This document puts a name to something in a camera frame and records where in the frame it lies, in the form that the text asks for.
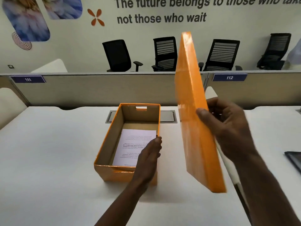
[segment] white wall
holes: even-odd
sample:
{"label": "white wall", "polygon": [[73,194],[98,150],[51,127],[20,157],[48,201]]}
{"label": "white wall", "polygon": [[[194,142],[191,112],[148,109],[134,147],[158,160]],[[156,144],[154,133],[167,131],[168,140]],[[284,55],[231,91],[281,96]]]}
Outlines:
{"label": "white wall", "polygon": [[[74,20],[50,20],[41,0],[39,7],[49,27],[51,36],[47,42],[32,42],[32,49],[25,51],[14,44],[11,34],[14,31],[3,11],[0,11],[0,72],[31,72],[38,67],[57,58],[63,60],[68,72],[100,72],[109,69],[102,42],[124,39],[132,61],[140,61],[144,65],[141,71],[151,71],[155,63],[153,38],[175,36],[179,46],[183,31],[191,31],[199,62],[205,62],[213,39],[240,40],[240,47],[235,65],[244,70],[255,70],[256,63],[264,53],[271,33],[291,33],[291,50],[301,37],[300,4],[214,6],[213,0],[207,7],[165,7],[137,8],[133,0],[133,8],[117,8],[115,0],[82,0],[83,14]],[[102,10],[99,17],[105,26],[98,22],[91,25],[93,17],[88,14],[90,8],[94,13]],[[206,12],[205,22],[187,22],[186,15]],[[160,23],[128,23],[118,24],[118,16],[134,17],[135,14],[161,16]],[[164,15],[183,15],[183,22],[165,23]]]}

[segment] office desk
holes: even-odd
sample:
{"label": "office desk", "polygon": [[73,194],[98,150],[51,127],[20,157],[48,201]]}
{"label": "office desk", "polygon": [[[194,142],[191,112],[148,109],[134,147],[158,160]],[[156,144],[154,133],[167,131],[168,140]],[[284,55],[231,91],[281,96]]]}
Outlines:
{"label": "office desk", "polygon": [[286,151],[301,152],[300,107],[256,107],[245,114],[258,152],[301,220],[301,174],[284,156]]}
{"label": "office desk", "polygon": [[[117,107],[29,107],[0,130],[0,225],[93,226],[124,189],[93,162]],[[176,110],[177,107],[162,107]],[[222,163],[228,192],[214,194],[186,172],[180,124],[161,124],[158,186],[128,225],[250,225]]]}

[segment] left hand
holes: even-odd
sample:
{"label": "left hand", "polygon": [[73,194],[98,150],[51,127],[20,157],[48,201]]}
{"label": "left hand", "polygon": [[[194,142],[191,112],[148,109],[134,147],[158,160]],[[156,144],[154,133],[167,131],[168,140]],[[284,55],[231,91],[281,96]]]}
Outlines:
{"label": "left hand", "polygon": [[157,170],[157,160],[160,157],[162,148],[162,137],[151,140],[141,151],[135,173],[129,186],[134,186],[143,194],[148,188]]}

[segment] wall graphic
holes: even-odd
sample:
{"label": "wall graphic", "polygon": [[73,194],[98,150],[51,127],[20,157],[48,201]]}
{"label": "wall graphic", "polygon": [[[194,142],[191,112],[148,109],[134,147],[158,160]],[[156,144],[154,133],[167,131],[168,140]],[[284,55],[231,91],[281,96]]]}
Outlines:
{"label": "wall graphic", "polygon": [[82,14],[81,0],[43,0],[50,19],[77,19]]}
{"label": "wall graphic", "polygon": [[98,9],[98,10],[97,10],[96,16],[95,16],[95,14],[93,13],[93,11],[90,10],[90,9],[88,9],[88,13],[89,13],[91,16],[95,17],[95,18],[91,21],[91,25],[92,25],[92,26],[95,26],[96,20],[100,23],[101,26],[104,26],[104,22],[103,22],[102,20],[98,19],[98,18],[100,17],[100,15],[101,15],[101,9]]}
{"label": "wall graphic", "polygon": [[2,8],[22,41],[47,41],[50,32],[36,0],[2,0]]}
{"label": "wall graphic", "polygon": [[30,50],[32,48],[32,44],[30,41],[22,41],[16,32],[13,32],[11,37],[16,45],[18,45],[23,50]]}

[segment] office chair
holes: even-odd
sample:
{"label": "office chair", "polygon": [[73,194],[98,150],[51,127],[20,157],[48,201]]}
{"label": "office chair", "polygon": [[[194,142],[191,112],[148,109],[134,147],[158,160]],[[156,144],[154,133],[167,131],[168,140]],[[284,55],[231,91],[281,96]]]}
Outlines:
{"label": "office chair", "polygon": [[[111,68],[107,72],[124,72],[131,68],[130,55],[123,39],[104,42],[102,45]],[[136,72],[143,65],[138,61],[133,63],[136,65]]]}
{"label": "office chair", "polygon": [[264,55],[257,63],[262,70],[281,70],[284,60],[281,60],[288,51],[290,44],[290,33],[272,33]]}
{"label": "office chair", "polygon": [[[214,39],[203,71],[232,70],[240,41]],[[199,63],[200,71],[204,63]]]}
{"label": "office chair", "polygon": [[178,53],[175,37],[162,37],[153,40],[155,44],[154,71],[175,71]]}

